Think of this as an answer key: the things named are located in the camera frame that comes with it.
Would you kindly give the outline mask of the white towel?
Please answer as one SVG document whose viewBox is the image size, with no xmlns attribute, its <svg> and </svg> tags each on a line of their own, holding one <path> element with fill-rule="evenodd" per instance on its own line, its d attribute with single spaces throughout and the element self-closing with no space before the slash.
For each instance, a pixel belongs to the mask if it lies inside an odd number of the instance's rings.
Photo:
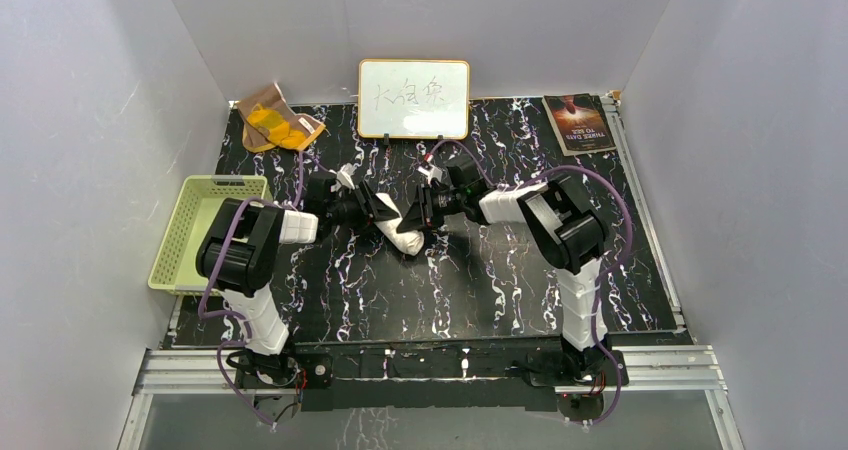
<svg viewBox="0 0 848 450">
<path fill-rule="evenodd" d="M 377 193 L 376 197 L 393 210 L 396 216 L 389 220 L 377 221 L 374 225 L 401 253 L 410 256 L 417 255 L 424 245 L 425 237 L 423 233 L 421 231 L 400 232 L 399 225 L 402 217 L 400 216 L 400 210 L 397 205 L 386 193 Z"/>
</svg>

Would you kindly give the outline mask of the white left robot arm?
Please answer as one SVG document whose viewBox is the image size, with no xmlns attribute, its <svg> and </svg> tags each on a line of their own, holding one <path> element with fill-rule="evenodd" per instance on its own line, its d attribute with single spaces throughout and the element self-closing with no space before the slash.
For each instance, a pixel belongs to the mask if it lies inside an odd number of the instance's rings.
<svg viewBox="0 0 848 450">
<path fill-rule="evenodd" d="M 258 197 L 226 198 L 200 244 L 195 267 L 207 279 L 207 300 L 218 290 L 229 306 L 223 313 L 241 325 L 247 350 L 263 355 L 260 373 L 275 386 L 294 381 L 297 357 L 284 350 L 289 330 L 273 301 L 279 246 L 309 245 L 338 226 L 375 226 L 395 232 L 400 215 L 388 196 L 356 183 L 349 173 L 318 171 L 305 181 L 301 211 Z"/>
</svg>

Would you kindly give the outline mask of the brown and yellow cloth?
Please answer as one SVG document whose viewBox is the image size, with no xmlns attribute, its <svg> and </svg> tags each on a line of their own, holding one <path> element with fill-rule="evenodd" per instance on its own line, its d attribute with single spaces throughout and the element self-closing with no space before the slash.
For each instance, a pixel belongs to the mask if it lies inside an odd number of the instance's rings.
<svg viewBox="0 0 848 450">
<path fill-rule="evenodd" d="M 326 128 L 313 116 L 296 113 L 277 83 L 238 100 L 235 108 L 243 120 L 242 144 L 251 153 L 274 148 L 304 151 Z"/>
</svg>

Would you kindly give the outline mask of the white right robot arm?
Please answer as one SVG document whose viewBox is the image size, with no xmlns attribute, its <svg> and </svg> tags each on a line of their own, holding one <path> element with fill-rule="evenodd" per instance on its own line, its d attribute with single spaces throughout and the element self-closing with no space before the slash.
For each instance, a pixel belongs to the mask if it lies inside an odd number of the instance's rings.
<svg viewBox="0 0 848 450">
<path fill-rule="evenodd" d="M 590 383 L 603 369 L 602 357 L 593 347 L 607 333 L 595 299 L 608 225 L 585 188 L 563 170 L 521 188 L 498 188 L 467 156 L 448 160 L 443 170 L 447 182 L 441 179 L 442 168 L 427 164 L 421 169 L 426 182 L 416 188 L 397 231 L 437 228 L 446 216 L 455 214 L 480 225 L 526 225 L 542 256 L 556 270 L 562 339 L 574 348 L 563 357 L 564 373 L 577 384 Z"/>
</svg>

